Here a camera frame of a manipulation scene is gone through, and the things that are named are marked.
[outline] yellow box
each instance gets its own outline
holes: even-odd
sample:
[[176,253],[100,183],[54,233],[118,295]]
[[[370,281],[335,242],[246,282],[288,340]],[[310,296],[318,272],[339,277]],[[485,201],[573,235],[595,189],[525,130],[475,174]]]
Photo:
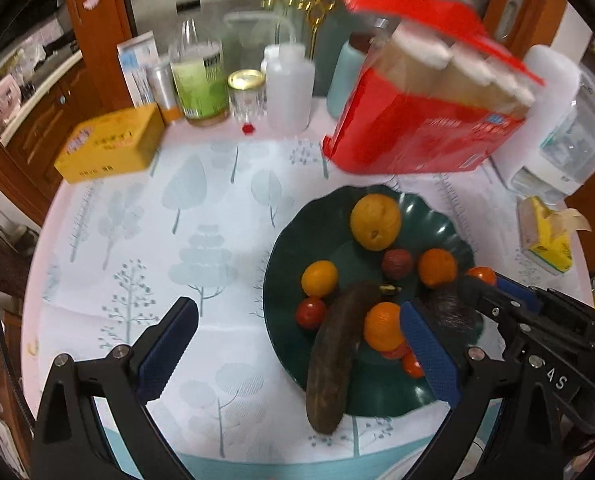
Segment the yellow box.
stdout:
[[127,108],[78,124],[57,157],[55,169],[74,184],[151,164],[164,121],[157,104]]
[[522,248],[525,254],[553,274],[566,272],[573,265],[571,235],[553,236],[550,210],[538,197],[531,196],[517,207]]

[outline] cherry tomato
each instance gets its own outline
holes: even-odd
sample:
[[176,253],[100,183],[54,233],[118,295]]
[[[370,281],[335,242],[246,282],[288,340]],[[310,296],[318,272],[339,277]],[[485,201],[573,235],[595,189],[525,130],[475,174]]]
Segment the cherry tomato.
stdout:
[[413,379],[421,379],[424,377],[424,370],[421,369],[420,363],[417,361],[417,357],[413,352],[407,353],[402,358],[402,368],[408,373]]
[[466,274],[480,278],[482,282],[486,282],[489,285],[497,285],[497,276],[495,275],[495,271],[490,267],[473,267],[472,269],[468,269]]
[[300,303],[295,311],[295,320],[299,326],[306,330],[317,330],[324,317],[326,317],[326,305],[319,298],[306,298]]
[[409,347],[406,341],[404,341],[395,350],[391,350],[390,352],[380,352],[380,354],[382,354],[382,357],[386,359],[401,359],[410,352],[411,347]]

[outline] blue gripper pad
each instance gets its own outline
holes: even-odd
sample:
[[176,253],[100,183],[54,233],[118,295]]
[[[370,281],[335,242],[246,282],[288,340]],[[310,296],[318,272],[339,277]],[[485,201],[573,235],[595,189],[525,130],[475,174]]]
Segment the blue gripper pad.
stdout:
[[180,362],[190,340],[197,332],[199,312],[197,304],[189,298],[180,298],[158,325],[147,328],[135,343],[138,348],[140,340],[149,340],[149,330],[154,332],[165,326],[162,334],[154,344],[137,370],[136,394],[142,405],[149,400],[159,399],[170,379],[175,367]]
[[508,279],[501,274],[497,275],[497,287],[508,295],[523,301],[527,309],[534,314],[539,314],[542,310],[542,302],[539,301],[535,292],[524,285],[520,285],[513,280]]
[[433,394],[455,408],[461,398],[459,370],[410,301],[401,306],[400,328],[420,362]]

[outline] brown cucumber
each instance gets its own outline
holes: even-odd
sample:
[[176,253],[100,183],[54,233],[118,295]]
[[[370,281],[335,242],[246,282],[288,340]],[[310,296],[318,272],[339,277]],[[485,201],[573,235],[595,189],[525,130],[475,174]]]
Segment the brown cucumber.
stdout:
[[335,299],[315,336],[306,380],[306,415],[318,433],[331,434],[344,415],[364,318],[380,299],[378,283],[353,283]]

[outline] white tablecloth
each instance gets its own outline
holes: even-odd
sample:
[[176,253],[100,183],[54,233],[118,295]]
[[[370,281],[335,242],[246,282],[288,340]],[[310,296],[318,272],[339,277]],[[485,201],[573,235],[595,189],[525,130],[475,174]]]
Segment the white tablecloth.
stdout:
[[[319,142],[334,124],[316,105],[297,139],[279,139],[264,124],[252,137],[232,122],[210,130],[176,124],[148,171],[62,185],[24,304],[24,389],[34,409],[57,354],[97,358],[132,344],[189,296],[200,307],[199,330],[148,408],[199,480],[376,478],[419,449],[448,405],[398,418],[346,416],[333,436],[314,434],[304,393],[266,334],[261,285],[277,236],[306,203],[349,184],[420,194],[453,219],[477,265],[588,301],[578,245],[576,268],[559,277],[522,255],[516,199],[490,163],[451,175],[349,175],[322,157]],[[499,354],[492,324],[484,340]],[[108,409],[100,409],[120,463],[131,470]]]

